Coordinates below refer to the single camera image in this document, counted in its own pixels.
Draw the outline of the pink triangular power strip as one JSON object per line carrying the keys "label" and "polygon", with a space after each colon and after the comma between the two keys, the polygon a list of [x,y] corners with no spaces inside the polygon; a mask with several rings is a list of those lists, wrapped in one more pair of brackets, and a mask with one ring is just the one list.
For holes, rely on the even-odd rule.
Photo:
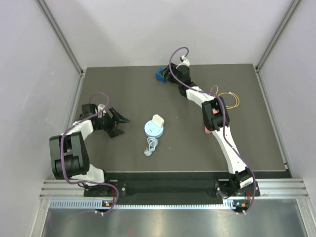
{"label": "pink triangular power strip", "polygon": [[206,127],[204,128],[204,132],[205,132],[206,134],[212,133],[212,131],[208,130]]}

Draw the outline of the light blue round power strip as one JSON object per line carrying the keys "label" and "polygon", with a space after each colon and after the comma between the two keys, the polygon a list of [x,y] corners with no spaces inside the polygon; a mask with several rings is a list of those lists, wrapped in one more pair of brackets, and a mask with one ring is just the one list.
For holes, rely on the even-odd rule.
{"label": "light blue round power strip", "polygon": [[158,127],[153,120],[148,121],[144,126],[144,131],[147,136],[148,146],[144,150],[145,156],[150,156],[158,146],[158,138],[163,135],[164,127]]}

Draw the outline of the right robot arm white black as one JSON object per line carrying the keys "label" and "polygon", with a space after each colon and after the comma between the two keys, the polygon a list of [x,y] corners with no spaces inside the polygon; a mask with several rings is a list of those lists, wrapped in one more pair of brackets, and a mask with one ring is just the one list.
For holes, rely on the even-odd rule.
{"label": "right robot arm white black", "polygon": [[243,194],[255,197],[257,191],[255,176],[236,148],[224,99],[217,94],[202,91],[191,80],[190,68],[184,64],[177,66],[170,63],[165,68],[159,68],[156,71],[156,80],[178,85],[182,96],[201,107],[204,127],[219,143],[231,174],[228,193],[225,194],[223,187],[218,186],[216,188],[218,194],[224,198]]}

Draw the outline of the blue cube plug adapter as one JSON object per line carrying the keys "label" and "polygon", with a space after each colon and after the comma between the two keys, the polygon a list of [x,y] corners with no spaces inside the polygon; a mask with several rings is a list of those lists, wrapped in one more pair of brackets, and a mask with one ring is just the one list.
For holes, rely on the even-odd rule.
{"label": "blue cube plug adapter", "polygon": [[155,77],[157,81],[166,82],[166,78],[165,78],[166,70],[167,70],[166,68],[162,68],[162,67],[157,69],[155,73]]}

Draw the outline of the white plug adapter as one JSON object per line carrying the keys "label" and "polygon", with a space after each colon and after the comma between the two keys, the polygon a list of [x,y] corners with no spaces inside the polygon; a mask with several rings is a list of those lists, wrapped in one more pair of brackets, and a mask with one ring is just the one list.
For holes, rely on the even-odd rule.
{"label": "white plug adapter", "polygon": [[152,122],[158,128],[162,128],[164,125],[164,119],[161,116],[159,116],[158,114],[153,115]]}

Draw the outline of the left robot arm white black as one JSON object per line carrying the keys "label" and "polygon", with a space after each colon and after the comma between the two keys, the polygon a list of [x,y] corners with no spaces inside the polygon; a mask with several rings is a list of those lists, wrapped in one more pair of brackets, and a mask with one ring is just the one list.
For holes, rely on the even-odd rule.
{"label": "left robot arm white black", "polygon": [[121,123],[130,123],[113,107],[106,112],[104,104],[84,104],[79,121],[64,135],[56,135],[49,139],[52,172],[57,179],[75,179],[95,186],[96,192],[108,195],[112,184],[106,180],[105,171],[90,164],[85,139],[94,131],[103,130],[110,138],[123,135],[118,129]]}

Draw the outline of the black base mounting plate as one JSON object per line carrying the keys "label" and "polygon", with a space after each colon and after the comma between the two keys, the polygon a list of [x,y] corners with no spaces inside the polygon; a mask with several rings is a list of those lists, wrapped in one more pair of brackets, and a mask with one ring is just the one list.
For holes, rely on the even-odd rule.
{"label": "black base mounting plate", "polygon": [[[106,181],[118,189],[118,204],[217,204],[224,197],[216,188],[227,194],[230,178],[227,171],[106,173]],[[247,194],[231,198],[252,199]]]}

